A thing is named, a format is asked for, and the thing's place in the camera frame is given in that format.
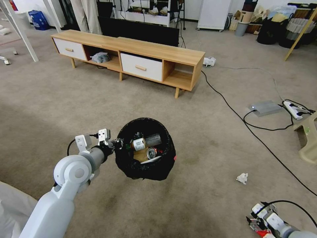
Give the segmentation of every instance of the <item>white cabinet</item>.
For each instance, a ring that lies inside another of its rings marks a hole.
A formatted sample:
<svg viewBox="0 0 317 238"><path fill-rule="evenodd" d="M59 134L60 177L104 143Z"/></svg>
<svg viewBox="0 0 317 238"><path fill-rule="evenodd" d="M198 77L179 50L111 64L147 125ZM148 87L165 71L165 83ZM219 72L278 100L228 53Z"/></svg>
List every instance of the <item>white cabinet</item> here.
<svg viewBox="0 0 317 238"><path fill-rule="evenodd" d="M197 28L223 30L231 0L203 0Z"/></svg>

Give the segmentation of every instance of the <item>wooden cabinet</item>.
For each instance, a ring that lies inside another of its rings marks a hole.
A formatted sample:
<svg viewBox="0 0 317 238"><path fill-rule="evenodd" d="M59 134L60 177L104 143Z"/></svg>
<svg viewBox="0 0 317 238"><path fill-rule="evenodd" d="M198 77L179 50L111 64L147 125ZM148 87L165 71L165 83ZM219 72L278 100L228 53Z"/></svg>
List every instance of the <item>wooden cabinet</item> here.
<svg viewBox="0 0 317 238"><path fill-rule="evenodd" d="M166 46L128 38L114 38L86 32L68 30L52 35L59 54L96 64L123 74L155 81L191 91L199 79L205 52ZM111 60L95 63L91 56L107 52Z"/></svg>

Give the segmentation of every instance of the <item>white drawer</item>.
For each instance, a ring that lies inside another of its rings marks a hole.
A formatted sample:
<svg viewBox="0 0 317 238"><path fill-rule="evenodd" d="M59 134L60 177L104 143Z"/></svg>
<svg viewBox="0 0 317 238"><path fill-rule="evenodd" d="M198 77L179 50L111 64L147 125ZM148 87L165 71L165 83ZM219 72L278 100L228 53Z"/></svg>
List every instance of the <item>white drawer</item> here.
<svg viewBox="0 0 317 238"><path fill-rule="evenodd" d="M121 53L124 72L162 82L162 62Z"/></svg>
<svg viewBox="0 0 317 238"><path fill-rule="evenodd" d="M54 38L54 42L60 54L76 59L87 60L81 44L56 38Z"/></svg>

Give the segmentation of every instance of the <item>red object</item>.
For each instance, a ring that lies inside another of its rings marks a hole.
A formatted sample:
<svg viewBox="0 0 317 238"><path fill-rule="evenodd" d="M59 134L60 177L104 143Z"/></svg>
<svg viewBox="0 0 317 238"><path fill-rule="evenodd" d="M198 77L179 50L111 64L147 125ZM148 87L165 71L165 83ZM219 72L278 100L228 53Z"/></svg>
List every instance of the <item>red object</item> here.
<svg viewBox="0 0 317 238"><path fill-rule="evenodd" d="M261 230L261 231L256 231L261 237L265 237L267 234L271 234L270 231L267 230Z"/></svg>
<svg viewBox="0 0 317 238"><path fill-rule="evenodd" d="M11 4L13 10L14 10L14 11L18 11L18 8L17 8L17 6L15 5L15 3L13 2L13 0L9 0L9 2L10 2L10 4Z"/></svg>

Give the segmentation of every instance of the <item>black monitor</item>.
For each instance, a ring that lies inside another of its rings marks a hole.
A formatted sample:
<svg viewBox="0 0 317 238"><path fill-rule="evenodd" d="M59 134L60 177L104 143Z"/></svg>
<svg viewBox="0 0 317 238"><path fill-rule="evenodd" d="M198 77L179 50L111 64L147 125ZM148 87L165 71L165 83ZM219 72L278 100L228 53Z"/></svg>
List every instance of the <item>black monitor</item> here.
<svg viewBox="0 0 317 238"><path fill-rule="evenodd" d="M102 34L178 46L179 29L142 22L98 17Z"/></svg>

